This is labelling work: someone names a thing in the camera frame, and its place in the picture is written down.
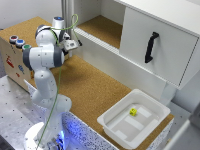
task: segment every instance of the green and yellow object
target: green and yellow object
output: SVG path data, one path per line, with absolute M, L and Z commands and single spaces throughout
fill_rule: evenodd
M 132 108 L 132 109 L 130 110 L 130 115 L 131 115 L 131 116 L 135 116 L 136 113 L 137 113 L 137 109 Z

